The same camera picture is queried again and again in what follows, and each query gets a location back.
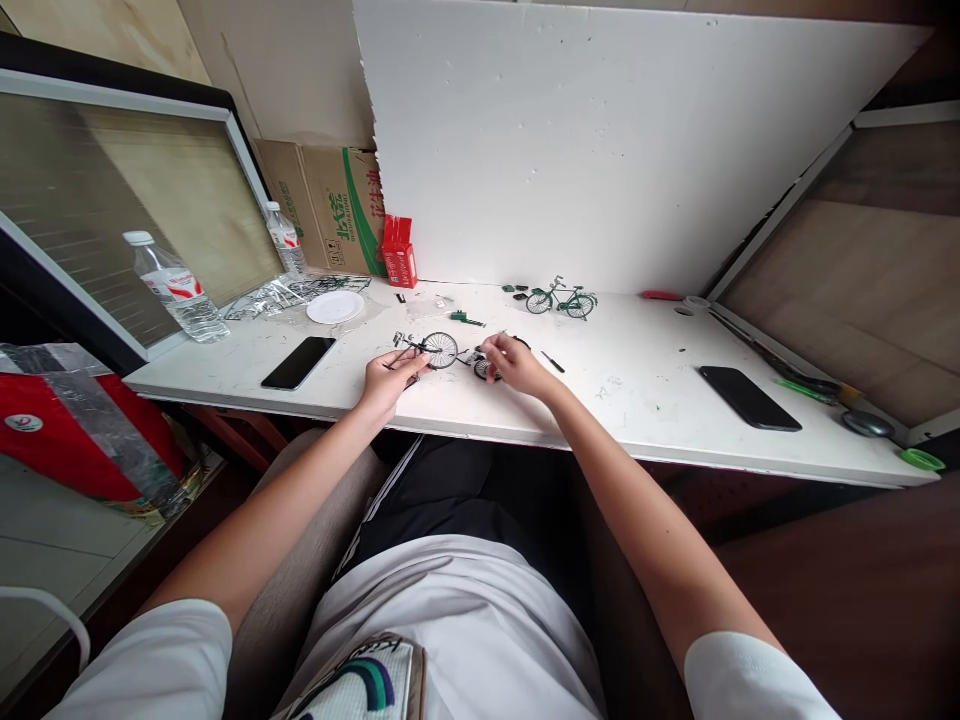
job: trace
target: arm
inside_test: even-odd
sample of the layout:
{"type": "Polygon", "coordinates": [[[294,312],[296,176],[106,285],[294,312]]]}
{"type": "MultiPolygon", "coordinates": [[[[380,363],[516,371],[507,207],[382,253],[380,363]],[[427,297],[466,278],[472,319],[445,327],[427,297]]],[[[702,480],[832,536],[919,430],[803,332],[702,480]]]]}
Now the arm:
{"type": "Polygon", "coordinates": [[[508,385],[553,413],[681,675],[693,642],[716,630],[741,632],[783,650],[690,521],[559,379],[506,335],[488,338],[482,350],[508,385]]]}
{"type": "Polygon", "coordinates": [[[311,518],[363,448],[393,417],[410,379],[429,371],[427,354],[401,360],[388,370],[386,365],[403,352],[372,360],[357,406],[197,545],[138,615],[173,600],[200,598],[218,605],[236,634],[311,518]]]}

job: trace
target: white desk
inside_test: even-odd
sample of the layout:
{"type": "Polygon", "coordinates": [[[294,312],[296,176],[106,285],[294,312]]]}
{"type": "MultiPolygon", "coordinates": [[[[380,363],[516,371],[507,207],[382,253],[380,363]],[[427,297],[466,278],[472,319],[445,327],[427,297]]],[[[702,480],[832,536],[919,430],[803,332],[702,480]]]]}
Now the white desk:
{"type": "MultiPolygon", "coordinates": [[[[674,312],[675,303],[600,294],[599,305],[583,322],[555,311],[531,315],[495,286],[421,282],[413,291],[402,291],[406,305],[398,303],[396,291],[375,279],[364,291],[362,325],[342,334],[293,392],[265,389],[260,381],[305,337],[331,334],[329,326],[309,321],[302,308],[233,322],[227,339],[214,345],[184,343],[125,381],[155,399],[335,419],[360,397],[364,365],[394,349],[395,331],[419,339],[442,330],[461,349],[472,349],[487,335],[507,329],[530,343],[551,372],[540,350],[566,369],[563,381],[635,458],[879,487],[938,479],[902,461],[893,443],[846,430],[839,421],[841,409],[776,385],[776,373],[708,314],[686,317],[674,312]],[[409,317],[416,301],[436,294],[453,298],[454,308],[487,327],[446,315],[409,317]],[[803,430],[772,432],[747,425],[696,372],[700,365],[740,369],[803,430]]],[[[485,385],[461,363],[427,375],[405,392],[390,427],[568,447],[539,402],[502,382],[485,385]]]]}

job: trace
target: bottle cap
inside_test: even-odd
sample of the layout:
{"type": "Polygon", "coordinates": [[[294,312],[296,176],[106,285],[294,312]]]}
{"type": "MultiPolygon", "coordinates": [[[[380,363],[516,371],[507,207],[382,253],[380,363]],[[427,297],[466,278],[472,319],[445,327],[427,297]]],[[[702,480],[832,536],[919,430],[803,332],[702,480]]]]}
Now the bottle cap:
{"type": "Polygon", "coordinates": [[[144,230],[130,230],[123,234],[123,239],[131,246],[153,245],[153,235],[144,230]]]}

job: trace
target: water bottle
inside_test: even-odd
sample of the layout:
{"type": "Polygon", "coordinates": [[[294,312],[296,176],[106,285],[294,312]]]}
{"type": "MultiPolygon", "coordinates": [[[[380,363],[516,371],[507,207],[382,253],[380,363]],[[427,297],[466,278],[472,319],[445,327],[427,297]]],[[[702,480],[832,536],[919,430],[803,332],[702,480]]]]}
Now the water bottle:
{"type": "Polygon", "coordinates": [[[300,236],[296,226],[280,212],[280,203],[267,203],[267,230],[273,238],[277,255],[283,263],[286,272],[302,273],[307,270],[307,259],[303,257],[303,248],[300,247],[300,236]]]}
{"type": "Polygon", "coordinates": [[[148,232],[125,232],[123,239],[133,248],[134,272],[187,335],[200,343],[212,343],[230,334],[217,306],[210,302],[183,260],[157,247],[148,232]]]}

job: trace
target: mouse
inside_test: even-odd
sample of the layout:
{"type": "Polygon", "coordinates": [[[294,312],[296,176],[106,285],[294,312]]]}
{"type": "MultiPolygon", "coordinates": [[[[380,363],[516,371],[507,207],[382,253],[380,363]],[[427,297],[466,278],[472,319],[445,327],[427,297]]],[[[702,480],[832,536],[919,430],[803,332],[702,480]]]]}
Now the mouse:
{"type": "Polygon", "coordinates": [[[840,416],[843,424],[860,435],[867,437],[890,437],[893,435],[893,425],[879,415],[864,412],[863,410],[847,410],[840,416]]]}

